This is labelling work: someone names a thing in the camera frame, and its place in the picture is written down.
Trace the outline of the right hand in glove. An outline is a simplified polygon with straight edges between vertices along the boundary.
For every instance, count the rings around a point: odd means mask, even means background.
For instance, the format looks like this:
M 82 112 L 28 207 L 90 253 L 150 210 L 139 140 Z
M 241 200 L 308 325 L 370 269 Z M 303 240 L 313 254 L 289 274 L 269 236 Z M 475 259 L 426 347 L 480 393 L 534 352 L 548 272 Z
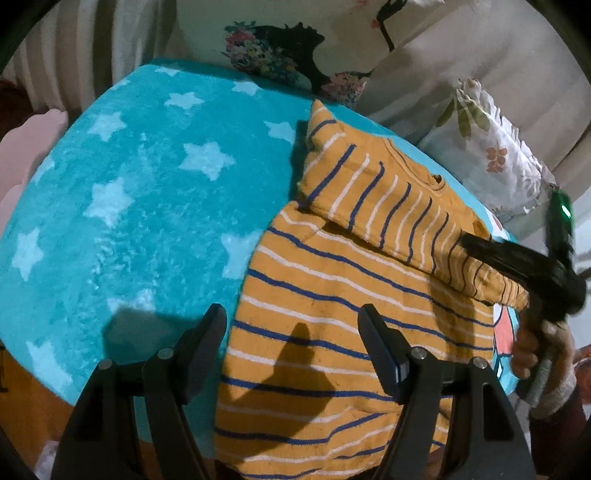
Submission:
M 511 366 L 520 380 L 535 377 L 535 370 L 547 371 L 547 381 L 530 416 L 548 419 L 557 413 L 574 393 L 575 345 L 566 321 L 552 323 L 543 320 L 539 325 L 529 318 L 521 321 L 513 344 Z

